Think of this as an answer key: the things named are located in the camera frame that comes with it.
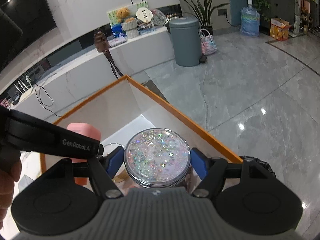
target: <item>black tv screen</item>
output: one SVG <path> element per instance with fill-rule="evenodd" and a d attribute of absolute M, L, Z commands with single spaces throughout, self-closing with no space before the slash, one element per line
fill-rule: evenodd
<path fill-rule="evenodd" d="M 0 9 L 22 30 L 22 36 L 0 62 L 0 71 L 27 46 L 56 27 L 46 0 L 0 0 Z"/>

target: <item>trash can lid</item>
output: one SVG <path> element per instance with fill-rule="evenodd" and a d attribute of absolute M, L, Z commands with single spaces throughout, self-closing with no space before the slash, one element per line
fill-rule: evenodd
<path fill-rule="evenodd" d="M 199 26 L 199 20 L 196 17 L 181 17 L 172 19 L 169 22 L 170 28 L 185 28 L 192 26 Z"/>

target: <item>black plastic bag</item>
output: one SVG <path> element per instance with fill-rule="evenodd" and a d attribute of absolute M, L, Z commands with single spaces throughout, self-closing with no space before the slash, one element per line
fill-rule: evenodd
<path fill-rule="evenodd" d="M 276 178 L 276 174 L 272 170 L 269 163 L 264 162 L 258 158 L 251 157 L 251 156 L 240 156 L 240 158 L 243 160 L 255 161 L 255 162 L 259 163 L 262 167 L 264 167 L 267 171 L 269 171 Z"/>

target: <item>bag strap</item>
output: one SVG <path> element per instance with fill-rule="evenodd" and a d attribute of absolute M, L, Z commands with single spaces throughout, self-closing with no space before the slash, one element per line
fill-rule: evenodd
<path fill-rule="evenodd" d="M 209 34 L 210 40 L 213 42 L 213 36 L 209 33 L 207 29 L 200 29 L 200 32 L 203 33 L 203 31 L 206 31 Z"/>

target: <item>potted plant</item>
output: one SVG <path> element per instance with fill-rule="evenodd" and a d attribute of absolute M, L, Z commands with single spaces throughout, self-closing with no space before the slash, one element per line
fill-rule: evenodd
<path fill-rule="evenodd" d="M 213 11 L 217 8 L 220 8 L 229 4 L 229 3 L 221 3 L 217 6 L 212 7 L 213 0 L 204 0 L 204 5 L 202 5 L 199 0 L 196 0 L 197 4 L 193 2 L 193 0 L 190 0 L 190 2 L 188 2 L 187 0 L 184 0 L 184 1 L 191 6 L 192 10 L 195 13 L 195 15 L 194 14 L 193 15 L 198 18 L 201 24 L 201 28 L 208 30 L 210 34 L 212 34 L 211 15 Z"/>

